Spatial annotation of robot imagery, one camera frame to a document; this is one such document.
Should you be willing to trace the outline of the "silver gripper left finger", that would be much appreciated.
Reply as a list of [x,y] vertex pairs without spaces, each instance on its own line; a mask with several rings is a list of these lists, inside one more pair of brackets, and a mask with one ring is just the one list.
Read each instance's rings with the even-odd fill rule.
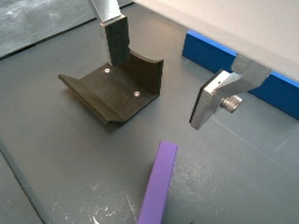
[[121,14],[117,0],[88,0],[88,3],[107,40],[109,63],[119,66],[131,54],[127,17]]

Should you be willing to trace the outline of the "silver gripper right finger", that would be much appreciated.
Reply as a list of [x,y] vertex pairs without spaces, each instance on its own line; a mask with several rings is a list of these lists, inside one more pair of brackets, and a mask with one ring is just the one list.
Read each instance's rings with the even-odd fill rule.
[[200,87],[189,119],[196,130],[220,109],[229,113],[237,109],[241,103],[237,94],[257,88],[271,73],[268,67],[241,54],[236,56],[231,70],[231,73],[220,70]]

